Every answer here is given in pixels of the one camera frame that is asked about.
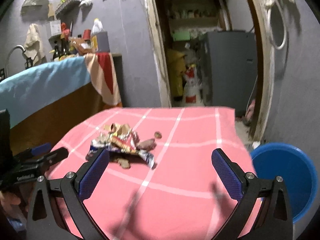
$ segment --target metal screw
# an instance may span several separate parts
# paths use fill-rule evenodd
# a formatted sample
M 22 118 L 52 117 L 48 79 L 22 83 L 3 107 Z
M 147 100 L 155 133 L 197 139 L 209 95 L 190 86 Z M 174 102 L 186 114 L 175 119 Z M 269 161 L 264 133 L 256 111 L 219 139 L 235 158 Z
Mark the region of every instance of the metal screw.
M 248 173 L 246 174 L 246 177 L 247 177 L 248 179 L 253 179 L 253 178 L 254 178 L 254 174 L 253 174 L 252 172 L 248 172 Z
M 68 179 L 71 179 L 74 175 L 75 175 L 75 173 L 74 173 L 73 171 L 69 171 L 69 172 L 67 173 L 66 177 L 67 177 Z
M 277 176 L 277 181 L 282 182 L 283 178 L 281 176 Z
M 40 176 L 40 177 L 38 177 L 38 179 L 37 179 L 37 181 L 39 181 L 39 182 L 41 182 L 41 181 L 43 181 L 44 180 L 44 176 Z

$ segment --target wall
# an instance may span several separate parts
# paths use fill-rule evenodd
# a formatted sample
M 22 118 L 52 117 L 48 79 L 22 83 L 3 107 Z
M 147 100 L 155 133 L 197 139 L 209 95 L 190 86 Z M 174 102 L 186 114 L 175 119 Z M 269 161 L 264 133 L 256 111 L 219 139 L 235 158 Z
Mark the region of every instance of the wall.
M 273 99 L 264 139 L 292 144 L 314 162 L 320 175 L 320 25 L 305 0 L 285 4 L 288 43 L 275 52 Z M 277 10 L 272 15 L 277 44 L 282 42 L 283 26 Z M 305 217 L 304 226 L 316 212 L 320 194 Z M 302 224 L 296 231 L 303 230 Z
M 252 16 L 247 0 L 226 0 L 232 29 L 250 31 L 253 27 Z
M 51 61 L 52 58 L 49 51 L 53 46 L 48 42 L 44 27 L 47 6 L 30 8 L 28 14 L 22 16 L 23 1 L 15 0 L 0 22 L 0 62 L 3 67 L 10 49 L 17 44 L 24 44 L 31 23 L 39 25 L 46 59 Z M 59 1 L 50 0 L 53 4 Z M 75 8 L 63 20 L 73 20 L 73 35 L 77 35 L 85 29 L 91 29 L 96 17 L 108 31 L 111 52 L 122 53 L 122 62 L 116 60 L 115 63 L 124 106 L 161 106 L 144 0 L 93 0 L 91 10 Z M 22 70 L 24 59 L 21 51 L 15 50 L 10 58 L 9 73 L 12 75 Z

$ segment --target refrigerator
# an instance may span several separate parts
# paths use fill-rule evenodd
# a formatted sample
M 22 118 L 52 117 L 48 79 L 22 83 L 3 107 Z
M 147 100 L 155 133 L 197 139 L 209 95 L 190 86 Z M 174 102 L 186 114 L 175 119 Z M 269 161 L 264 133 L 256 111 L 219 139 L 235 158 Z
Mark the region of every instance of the refrigerator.
M 245 115 L 256 90 L 255 34 L 222 31 L 202 35 L 199 68 L 204 105 L 227 106 L 235 109 L 236 117 Z

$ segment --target yellow label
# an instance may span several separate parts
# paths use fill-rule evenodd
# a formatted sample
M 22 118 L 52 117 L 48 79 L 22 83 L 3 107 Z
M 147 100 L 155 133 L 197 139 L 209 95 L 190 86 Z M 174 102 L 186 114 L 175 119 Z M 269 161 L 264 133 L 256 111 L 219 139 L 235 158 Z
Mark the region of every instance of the yellow label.
M 97 36 L 94 35 L 91 38 L 91 48 L 93 50 L 93 52 L 97 52 L 98 51 L 98 41 L 97 41 Z

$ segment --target checkered tablecloth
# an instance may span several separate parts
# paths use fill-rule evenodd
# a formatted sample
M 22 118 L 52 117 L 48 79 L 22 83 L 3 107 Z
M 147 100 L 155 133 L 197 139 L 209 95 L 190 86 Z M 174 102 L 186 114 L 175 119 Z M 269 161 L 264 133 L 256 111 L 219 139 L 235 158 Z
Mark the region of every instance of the checkered tablecloth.
M 211 239 L 236 205 L 211 164 L 211 153 L 222 148 L 245 171 L 251 158 L 236 135 L 234 110 L 224 107 L 114 108 L 74 127 L 54 147 L 66 147 L 69 157 L 50 173 L 51 179 L 77 171 L 90 142 L 105 124 L 128 123 L 141 140 L 162 133 L 153 151 L 151 170 L 134 163 L 128 170 L 110 163 L 85 206 L 110 239 Z M 242 234 L 258 213 L 259 203 Z M 80 236 L 66 213 L 70 230 Z

